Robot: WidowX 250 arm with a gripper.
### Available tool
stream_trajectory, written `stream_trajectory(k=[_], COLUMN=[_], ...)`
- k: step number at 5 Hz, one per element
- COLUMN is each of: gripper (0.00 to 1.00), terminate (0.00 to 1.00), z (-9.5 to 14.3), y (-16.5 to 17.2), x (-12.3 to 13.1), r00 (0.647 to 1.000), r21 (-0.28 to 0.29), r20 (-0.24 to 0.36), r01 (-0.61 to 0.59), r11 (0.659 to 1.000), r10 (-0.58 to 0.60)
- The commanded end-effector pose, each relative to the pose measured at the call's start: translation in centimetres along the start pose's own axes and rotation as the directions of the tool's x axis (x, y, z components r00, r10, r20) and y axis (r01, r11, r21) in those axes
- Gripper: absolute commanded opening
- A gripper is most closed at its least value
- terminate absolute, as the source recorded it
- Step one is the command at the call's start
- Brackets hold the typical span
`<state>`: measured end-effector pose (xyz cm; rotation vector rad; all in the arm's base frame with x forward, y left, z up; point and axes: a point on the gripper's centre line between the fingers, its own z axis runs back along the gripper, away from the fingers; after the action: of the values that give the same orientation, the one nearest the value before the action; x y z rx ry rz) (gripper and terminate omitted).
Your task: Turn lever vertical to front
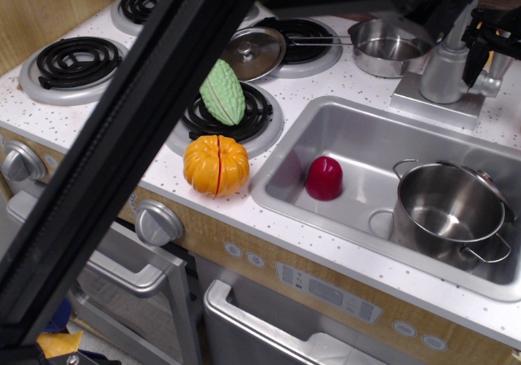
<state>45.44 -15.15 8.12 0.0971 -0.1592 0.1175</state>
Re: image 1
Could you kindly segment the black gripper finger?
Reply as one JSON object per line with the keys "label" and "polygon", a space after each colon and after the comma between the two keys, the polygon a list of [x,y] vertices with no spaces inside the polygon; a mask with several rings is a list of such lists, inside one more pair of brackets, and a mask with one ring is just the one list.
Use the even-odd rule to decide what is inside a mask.
{"label": "black gripper finger", "polygon": [[462,79],[465,84],[471,88],[475,84],[485,64],[488,62],[491,48],[488,41],[484,38],[477,38],[466,46],[469,51]]}

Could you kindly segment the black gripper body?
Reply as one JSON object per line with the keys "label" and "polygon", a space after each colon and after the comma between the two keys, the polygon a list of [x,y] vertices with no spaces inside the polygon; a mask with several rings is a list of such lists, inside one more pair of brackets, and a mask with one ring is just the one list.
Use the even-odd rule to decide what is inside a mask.
{"label": "black gripper body", "polygon": [[462,40],[471,59],[487,59],[490,51],[520,59],[520,7],[474,9]]}

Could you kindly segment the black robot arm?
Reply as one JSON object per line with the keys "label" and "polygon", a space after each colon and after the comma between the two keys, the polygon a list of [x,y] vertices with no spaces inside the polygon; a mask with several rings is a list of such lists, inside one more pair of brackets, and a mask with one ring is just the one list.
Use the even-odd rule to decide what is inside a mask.
{"label": "black robot arm", "polygon": [[[283,17],[380,11],[430,42],[445,37],[473,0],[162,0],[128,59],[103,94],[1,264],[1,331],[5,345],[32,345],[77,277],[124,200],[149,173],[240,20],[254,2]],[[187,246],[224,265],[211,239],[228,235],[383,309],[385,326],[361,332],[430,364],[516,364],[520,302],[463,294],[469,275],[428,276],[324,230],[308,245],[296,235],[245,229],[230,215],[193,208]]]}

